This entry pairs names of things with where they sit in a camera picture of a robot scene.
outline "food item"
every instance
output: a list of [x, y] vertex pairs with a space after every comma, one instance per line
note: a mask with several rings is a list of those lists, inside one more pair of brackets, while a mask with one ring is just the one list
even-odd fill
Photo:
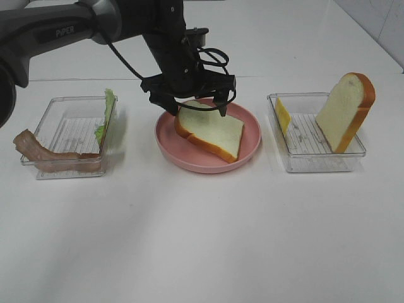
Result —
[[332, 89], [316, 122], [335, 153], [343, 153], [366, 118], [376, 93], [371, 81], [348, 73]]
[[279, 97], [276, 99], [275, 113], [276, 113], [276, 116], [278, 117], [280, 128], [282, 129], [282, 133], [284, 136], [286, 136], [286, 132], [288, 130], [288, 126], [289, 126], [289, 123], [291, 122], [292, 118], [290, 117], [288, 110], [283, 105], [283, 103]]
[[111, 116], [111, 112], [114, 107], [114, 100], [115, 100], [114, 92], [111, 89], [107, 88], [105, 90], [105, 121], [104, 124], [99, 126], [94, 132], [99, 146], [102, 146], [102, 143], [105, 139], [105, 134], [107, 132], [109, 124], [109, 118]]
[[[209, 108], [197, 100], [187, 101], [194, 107]], [[229, 115], [222, 117], [218, 110], [198, 111], [182, 107], [174, 119], [174, 127], [181, 137], [212, 152], [228, 163], [237, 161], [244, 123]]]
[[59, 163], [55, 165], [52, 160], [74, 160], [74, 159], [91, 159], [98, 158], [98, 153], [54, 153], [44, 148], [29, 130], [22, 131], [13, 143], [16, 149], [33, 162], [41, 162], [35, 164], [36, 168], [42, 172], [60, 172], [65, 170], [76, 170], [79, 172], [96, 172], [101, 169], [100, 162], [91, 163]]

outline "bread crust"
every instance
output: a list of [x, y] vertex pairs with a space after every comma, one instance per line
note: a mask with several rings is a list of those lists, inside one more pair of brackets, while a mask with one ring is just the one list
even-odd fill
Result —
[[180, 114], [180, 111], [178, 112], [178, 114], [174, 118], [174, 128], [175, 128], [175, 131], [177, 132], [177, 134], [179, 136], [187, 139], [189, 142], [191, 142], [192, 144], [202, 148], [203, 150], [206, 150], [208, 152], [211, 152], [211, 153], [214, 153], [214, 154], [218, 155], [220, 158], [222, 158], [223, 160], [225, 160], [228, 163], [233, 163], [233, 162], [237, 161], [237, 158], [233, 157], [230, 153], [223, 150], [219, 146], [211, 144], [211, 143], [206, 142], [206, 141], [203, 141], [203, 140], [199, 139], [198, 137], [196, 137], [193, 133], [190, 133], [189, 131], [184, 129], [181, 126], [181, 124], [179, 122], [179, 118], [178, 118], [179, 114]]
[[364, 98], [362, 103], [358, 106], [356, 115], [353, 117], [351, 123], [349, 124], [349, 127], [345, 131], [345, 134], [342, 136], [340, 144], [335, 149], [334, 151], [335, 153], [345, 152], [352, 138], [356, 135], [357, 131], [359, 130], [360, 126], [365, 120], [367, 114], [369, 113], [369, 110], [371, 109], [376, 99], [376, 92], [374, 90], [373, 84], [371, 83], [371, 81], [368, 79], [367, 76], [360, 73], [348, 73], [348, 74], [354, 74], [362, 82], [362, 85], [364, 86]]

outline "clear plastic container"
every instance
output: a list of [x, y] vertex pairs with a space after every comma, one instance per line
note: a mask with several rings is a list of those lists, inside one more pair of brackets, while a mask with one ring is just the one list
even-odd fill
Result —
[[116, 102], [115, 96], [105, 139], [99, 146], [94, 132], [104, 124], [105, 96], [53, 98], [34, 132], [36, 139], [52, 152], [98, 153], [98, 156], [46, 161], [29, 161], [22, 156], [21, 164], [31, 167], [38, 180], [104, 175], [108, 145], [116, 119]]
[[[366, 149], [355, 136], [345, 153], [333, 153], [318, 127], [315, 117], [328, 98], [328, 93], [274, 93], [267, 97], [269, 118], [281, 158], [287, 172], [353, 171]], [[286, 136], [275, 114], [280, 98], [292, 118]]]

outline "white wall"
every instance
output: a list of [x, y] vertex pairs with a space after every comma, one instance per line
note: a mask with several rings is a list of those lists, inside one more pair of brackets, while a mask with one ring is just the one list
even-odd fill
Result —
[[404, 0], [335, 0], [404, 68]]
[[29, 0], [0, 0], [0, 11], [5, 9], [23, 8]]

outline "pink plate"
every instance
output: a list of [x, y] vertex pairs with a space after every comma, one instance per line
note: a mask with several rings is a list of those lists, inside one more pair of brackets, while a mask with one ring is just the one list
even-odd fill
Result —
[[[213, 106], [211, 99], [201, 99], [201, 103]], [[227, 163], [218, 156], [204, 151], [180, 137], [174, 129], [174, 117], [164, 112], [156, 123], [156, 139], [163, 155], [183, 169], [204, 174], [216, 174], [236, 169], [245, 164], [257, 150], [261, 142], [261, 129], [257, 119], [245, 108], [231, 103], [227, 114], [244, 122], [239, 159]]]

